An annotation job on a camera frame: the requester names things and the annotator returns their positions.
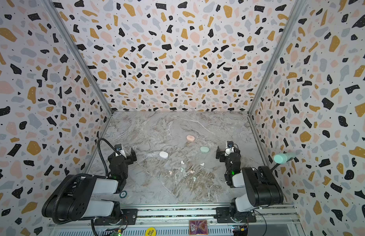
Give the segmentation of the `mint green earbud case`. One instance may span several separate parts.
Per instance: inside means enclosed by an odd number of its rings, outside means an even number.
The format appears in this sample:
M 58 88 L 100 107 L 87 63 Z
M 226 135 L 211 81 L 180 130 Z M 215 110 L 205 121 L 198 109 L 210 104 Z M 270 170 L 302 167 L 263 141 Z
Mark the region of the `mint green earbud case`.
M 201 151 L 202 153 L 208 153 L 208 152 L 210 151 L 210 149 L 209 149 L 208 147 L 206 147 L 206 146 L 201 146 L 201 147 L 200 147 L 200 151 Z

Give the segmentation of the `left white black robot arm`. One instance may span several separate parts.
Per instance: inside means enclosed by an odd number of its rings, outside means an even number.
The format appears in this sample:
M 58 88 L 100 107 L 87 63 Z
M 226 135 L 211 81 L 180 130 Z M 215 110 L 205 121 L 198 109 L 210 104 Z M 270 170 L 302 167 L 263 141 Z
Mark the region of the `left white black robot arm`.
M 129 156 L 125 156 L 120 145 L 115 149 L 108 157 L 108 176 L 67 175 L 43 205 L 43 217 L 57 225 L 80 220 L 93 220 L 96 225 L 125 221 L 126 214 L 119 202 L 93 199 L 94 195 L 120 194 L 126 185 L 128 166 L 137 160 L 133 149 Z

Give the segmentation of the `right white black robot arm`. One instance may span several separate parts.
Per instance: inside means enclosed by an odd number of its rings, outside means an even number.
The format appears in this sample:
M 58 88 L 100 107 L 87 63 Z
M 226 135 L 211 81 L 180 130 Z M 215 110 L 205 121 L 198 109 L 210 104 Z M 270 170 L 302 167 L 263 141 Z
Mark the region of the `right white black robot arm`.
M 284 202 L 283 191 L 267 166 L 241 167 L 241 153 L 234 143 L 225 150 L 217 148 L 216 159 L 225 164 L 224 179 L 230 188 L 244 188 L 245 194 L 232 199 L 229 215 L 240 220 L 258 207 L 269 207 Z

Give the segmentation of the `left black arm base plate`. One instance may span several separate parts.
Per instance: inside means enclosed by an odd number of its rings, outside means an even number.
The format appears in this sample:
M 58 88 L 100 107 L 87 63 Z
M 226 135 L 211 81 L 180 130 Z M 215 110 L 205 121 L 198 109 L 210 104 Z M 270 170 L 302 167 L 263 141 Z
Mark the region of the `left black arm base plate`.
M 138 209 L 114 209 L 109 216 L 99 217 L 94 221 L 95 226 L 128 226 L 134 225 Z

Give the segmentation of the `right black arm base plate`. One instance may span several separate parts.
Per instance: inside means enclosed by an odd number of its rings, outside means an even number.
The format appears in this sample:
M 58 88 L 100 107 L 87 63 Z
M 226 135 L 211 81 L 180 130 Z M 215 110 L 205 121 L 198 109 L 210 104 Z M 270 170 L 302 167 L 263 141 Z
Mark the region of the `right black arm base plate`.
M 255 223 L 256 217 L 250 211 L 238 212 L 234 208 L 227 207 L 217 207 L 214 218 L 218 223 Z

